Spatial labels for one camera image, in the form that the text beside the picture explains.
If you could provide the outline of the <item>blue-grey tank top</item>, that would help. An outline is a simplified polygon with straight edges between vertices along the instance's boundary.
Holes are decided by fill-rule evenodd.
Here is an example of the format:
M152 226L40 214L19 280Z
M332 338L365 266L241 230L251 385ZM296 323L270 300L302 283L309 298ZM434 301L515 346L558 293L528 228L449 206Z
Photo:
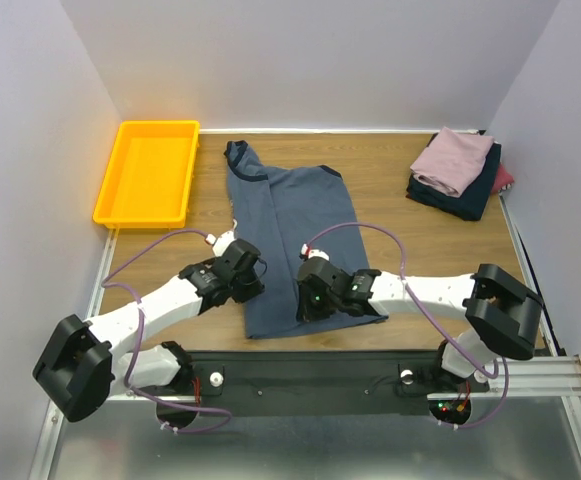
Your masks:
M264 292L244 307L247 337L303 336L381 322L377 315L352 317L341 312L316 322L297 318L300 249L308 240L336 226L337 231L320 239L319 247L348 273L369 266L341 174L326 165L266 166L244 140L228 142L224 156L235 234L256 246L268 266Z

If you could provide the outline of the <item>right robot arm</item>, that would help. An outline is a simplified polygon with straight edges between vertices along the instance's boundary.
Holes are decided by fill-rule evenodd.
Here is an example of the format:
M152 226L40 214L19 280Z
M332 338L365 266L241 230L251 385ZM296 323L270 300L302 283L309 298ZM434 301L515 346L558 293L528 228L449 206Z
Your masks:
M335 313L353 317L409 312L423 314L437 331L439 317L464 319L470 328L457 337L445 333L440 360L430 366L433 384L452 390L495 360L534 357L543 310L542 298L494 264L455 277L401 276L375 269L347 273L327 258L305 260L297 274L303 321Z

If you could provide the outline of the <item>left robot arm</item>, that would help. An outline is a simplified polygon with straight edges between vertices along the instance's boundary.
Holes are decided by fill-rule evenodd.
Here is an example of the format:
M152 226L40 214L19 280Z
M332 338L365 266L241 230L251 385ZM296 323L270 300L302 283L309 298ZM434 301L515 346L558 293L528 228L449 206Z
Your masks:
M193 417L211 414L231 420L225 409L202 406L201 379L178 343L141 348L144 340L180 321L227 300L244 303L263 292L255 271L261 254L255 246L231 232L205 240L213 257L186 266L153 292L106 314L86 320L70 315L57 324L32 375L68 421L87 418L123 392L150 399L149 387L164 387L172 394L191 391L191 402L169 406Z

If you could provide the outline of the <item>pink folded tank top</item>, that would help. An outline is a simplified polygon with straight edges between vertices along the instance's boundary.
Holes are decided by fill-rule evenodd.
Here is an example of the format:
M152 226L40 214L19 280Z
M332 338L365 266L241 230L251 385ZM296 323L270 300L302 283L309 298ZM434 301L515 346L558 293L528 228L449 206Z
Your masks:
M492 136L443 127L411 165L411 174L423 185L458 198L481 174L494 143Z

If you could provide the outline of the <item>maroon folded tank top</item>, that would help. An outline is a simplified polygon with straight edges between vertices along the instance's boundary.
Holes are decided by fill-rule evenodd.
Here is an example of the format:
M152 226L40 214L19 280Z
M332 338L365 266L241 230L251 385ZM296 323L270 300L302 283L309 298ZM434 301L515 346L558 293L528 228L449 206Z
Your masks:
M506 170L504 165L499 164L491 193L499 194L503 191L506 191L514 185L514 182L514 177Z

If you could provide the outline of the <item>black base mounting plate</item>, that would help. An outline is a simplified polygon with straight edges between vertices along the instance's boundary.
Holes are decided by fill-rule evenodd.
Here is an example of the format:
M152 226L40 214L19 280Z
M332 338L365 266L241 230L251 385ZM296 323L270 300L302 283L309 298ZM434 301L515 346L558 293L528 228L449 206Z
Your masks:
M484 393L435 350L194 351L201 403L234 416L426 415L428 395Z

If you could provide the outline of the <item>yellow plastic tray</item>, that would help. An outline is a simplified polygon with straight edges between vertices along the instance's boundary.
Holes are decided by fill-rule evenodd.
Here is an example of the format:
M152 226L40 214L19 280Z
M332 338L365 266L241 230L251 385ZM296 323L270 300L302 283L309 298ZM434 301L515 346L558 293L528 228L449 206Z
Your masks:
M176 229L186 223L200 123L120 124L93 221L108 229Z

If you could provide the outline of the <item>aluminium frame rail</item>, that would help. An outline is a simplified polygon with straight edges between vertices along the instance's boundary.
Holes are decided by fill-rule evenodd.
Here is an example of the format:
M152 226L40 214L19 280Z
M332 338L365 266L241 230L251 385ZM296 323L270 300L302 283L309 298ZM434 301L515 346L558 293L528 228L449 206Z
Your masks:
M508 360L507 366L508 397L581 397L581 360L577 356Z

